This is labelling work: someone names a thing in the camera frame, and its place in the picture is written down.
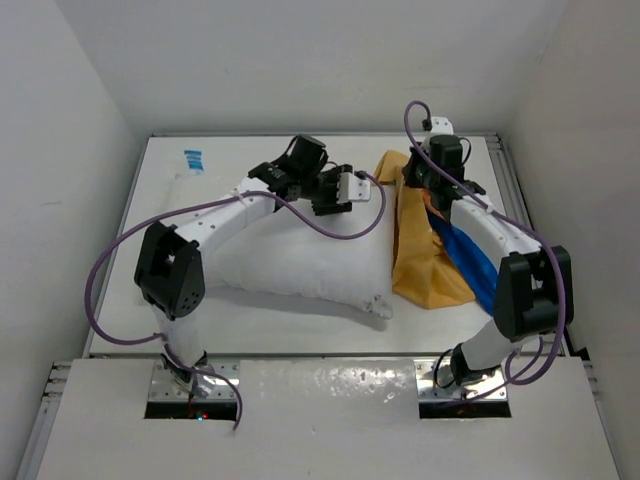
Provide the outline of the white pillow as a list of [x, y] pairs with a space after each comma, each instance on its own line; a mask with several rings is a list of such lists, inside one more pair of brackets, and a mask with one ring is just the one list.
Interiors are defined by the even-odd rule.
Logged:
[[315, 216], [302, 201], [252, 224], [205, 257], [205, 286], [322, 299], [393, 315], [394, 190], [371, 183], [352, 211]]

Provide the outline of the yellow blue printed pillowcase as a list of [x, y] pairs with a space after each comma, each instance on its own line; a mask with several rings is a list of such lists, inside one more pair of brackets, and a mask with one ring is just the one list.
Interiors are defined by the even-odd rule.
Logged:
[[374, 176], [396, 187], [393, 292], [425, 309], [476, 302], [494, 312], [497, 268], [462, 230], [438, 213], [425, 189], [404, 184], [409, 157], [386, 151]]

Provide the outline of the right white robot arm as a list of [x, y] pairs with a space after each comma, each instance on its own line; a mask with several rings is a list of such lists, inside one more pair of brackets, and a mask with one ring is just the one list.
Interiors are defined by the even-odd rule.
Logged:
[[462, 140], [436, 134], [413, 142], [404, 183], [425, 190], [444, 226], [478, 254], [478, 266], [492, 276], [487, 297], [490, 320], [451, 352], [450, 376], [458, 387], [480, 380], [536, 337], [553, 335], [540, 369], [528, 377], [507, 374], [525, 385], [539, 379], [558, 354], [565, 327], [573, 319], [572, 266], [568, 251], [552, 246], [530, 227], [496, 209], [486, 191], [466, 179]]

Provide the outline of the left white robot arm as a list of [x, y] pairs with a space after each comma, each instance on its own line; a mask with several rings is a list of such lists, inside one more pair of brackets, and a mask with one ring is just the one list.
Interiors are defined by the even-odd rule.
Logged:
[[144, 234], [134, 282], [150, 304], [167, 352], [164, 366], [192, 395], [207, 397], [213, 388], [207, 354], [197, 333], [196, 308], [205, 295], [205, 257], [273, 214], [283, 202], [308, 200], [317, 216], [349, 212], [370, 197], [366, 180], [350, 165], [327, 166], [326, 146], [295, 136], [285, 152], [252, 168], [223, 197], [181, 225], [160, 221]]

